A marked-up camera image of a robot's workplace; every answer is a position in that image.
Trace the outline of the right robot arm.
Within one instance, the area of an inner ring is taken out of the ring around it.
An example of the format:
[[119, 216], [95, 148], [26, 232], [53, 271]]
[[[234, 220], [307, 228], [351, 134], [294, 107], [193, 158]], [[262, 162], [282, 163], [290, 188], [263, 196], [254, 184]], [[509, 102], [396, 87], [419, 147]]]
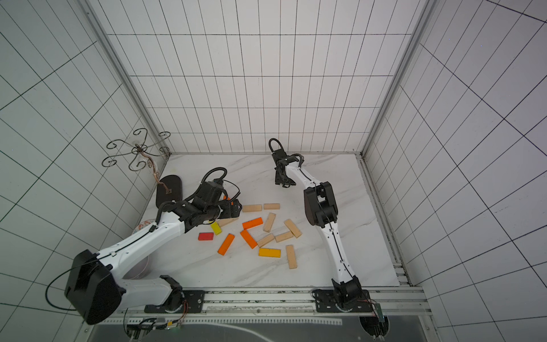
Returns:
[[370, 295], [350, 266], [338, 229], [338, 206], [330, 182], [321, 182], [303, 168], [304, 157], [278, 149], [272, 152], [275, 183], [284, 188], [303, 186], [304, 211], [310, 225], [318, 228], [333, 267], [333, 300], [338, 310], [350, 312], [362, 306], [374, 312]]

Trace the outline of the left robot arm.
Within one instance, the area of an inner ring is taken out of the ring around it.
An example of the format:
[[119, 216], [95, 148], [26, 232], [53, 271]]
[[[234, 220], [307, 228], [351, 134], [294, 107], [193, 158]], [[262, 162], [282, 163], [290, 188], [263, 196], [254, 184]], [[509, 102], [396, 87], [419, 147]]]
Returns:
[[163, 202], [156, 218], [139, 232], [99, 252], [86, 249], [78, 254], [68, 275], [65, 297], [89, 325], [133, 307], [179, 311], [185, 295], [174, 278], [126, 279], [126, 274], [171, 240], [216, 219], [237, 218], [242, 208], [237, 196], [228, 197], [220, 180], [203, 182], [187, 199]]

